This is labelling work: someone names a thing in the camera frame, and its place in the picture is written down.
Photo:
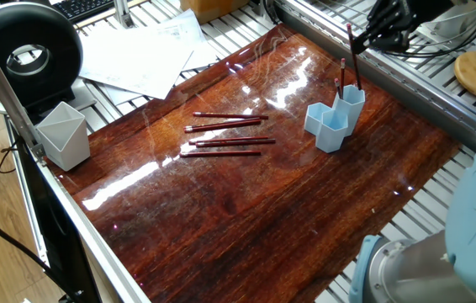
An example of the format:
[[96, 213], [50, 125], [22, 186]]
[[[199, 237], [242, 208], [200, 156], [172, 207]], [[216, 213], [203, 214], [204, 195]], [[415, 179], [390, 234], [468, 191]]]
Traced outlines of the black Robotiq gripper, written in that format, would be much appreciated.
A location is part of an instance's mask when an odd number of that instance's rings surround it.
[[410, 47], [412, 31], [454, 6], [452, 0], [378, 0], [368, 14], [364, 46], [378, 51], [405, 52]]

